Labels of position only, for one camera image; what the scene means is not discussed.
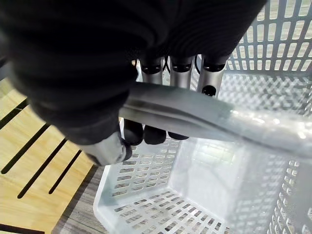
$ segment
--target black rubber pad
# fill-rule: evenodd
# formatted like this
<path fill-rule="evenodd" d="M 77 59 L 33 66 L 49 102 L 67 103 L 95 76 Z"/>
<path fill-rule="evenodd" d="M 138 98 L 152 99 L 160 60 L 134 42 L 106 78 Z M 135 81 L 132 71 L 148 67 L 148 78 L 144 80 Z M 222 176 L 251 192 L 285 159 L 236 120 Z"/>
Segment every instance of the black rubber pad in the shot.
<path fill-rule="evenodd" d="M 171 133 L 171 132 L 168 132 L 168 135 L 171 138 L 176 139 L 176 140 L 186 140 L 186 139 L 189 138 L 188 136 L 183 136 L 183 135 L 180 135 L 180 134 L 177 134 L 177 133 Z"/>
<path fill-rule="evenodd" d="M 143 141 L 142 124 L 125 119 L 123 128 L 125 141 L 130 145 L 139 145 Z"/>
<path fill-rule="evenodd" d="M 154 128 L 151 126 L 145 126 L 144 128 L 144 141 L 149 145 L 158 145 L 164 143 L 166 140 L 166 131 Z"/>

